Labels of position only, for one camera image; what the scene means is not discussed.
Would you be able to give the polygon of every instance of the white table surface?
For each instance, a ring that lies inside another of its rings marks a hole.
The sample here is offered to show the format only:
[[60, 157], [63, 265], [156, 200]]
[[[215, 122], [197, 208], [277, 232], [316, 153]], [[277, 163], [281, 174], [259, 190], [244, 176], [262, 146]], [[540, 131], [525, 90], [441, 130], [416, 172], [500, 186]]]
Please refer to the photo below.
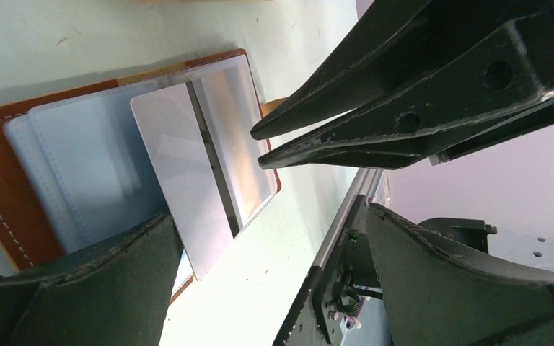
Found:
[[[277, 99], [298, 88], [356, 20], [354, 0], [0, 0], [0, 104], [239, 47], [260, 99]], [[355, 172], [281, 169], [282, 191], [171, 305], [161, 345], [270, 345]]]

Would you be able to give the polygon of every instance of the card holder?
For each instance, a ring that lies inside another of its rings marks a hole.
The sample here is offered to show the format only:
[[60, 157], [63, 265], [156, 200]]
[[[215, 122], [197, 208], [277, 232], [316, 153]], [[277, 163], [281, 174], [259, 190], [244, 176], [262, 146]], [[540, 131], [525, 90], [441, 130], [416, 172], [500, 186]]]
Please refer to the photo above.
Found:
[[245, 50], [234, 49], [211, 56], [147, 69], [130, 76], [119, 76], [73, 89], [0, 105], [0, 244], [14, 268], [25, 269], [49, 262], [64, 255], [53, 227], [37, 193], [12, 149], [4, 131], [4, 123], [21, 117], [39, 105], [64, 101], [141, 81], [157, 81], [161, 87], [174, 85], [170, 79], [191, 68], [209, 66], [225, 59], [247, 56]]
[[5, 133], [66, 253], [167, 209], [130, 100], [155, 81], [32, 108]]

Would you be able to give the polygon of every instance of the bolt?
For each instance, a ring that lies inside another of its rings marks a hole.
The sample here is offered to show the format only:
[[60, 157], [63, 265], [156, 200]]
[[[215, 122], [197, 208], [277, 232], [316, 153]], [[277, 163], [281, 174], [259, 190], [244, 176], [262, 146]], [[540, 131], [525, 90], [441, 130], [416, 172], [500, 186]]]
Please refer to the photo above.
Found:
[[328, 313], [328, 318], [333, 320], [333, 321], [336, 321], [338, 320], [338, 312], [337, 311], [331, 311]]

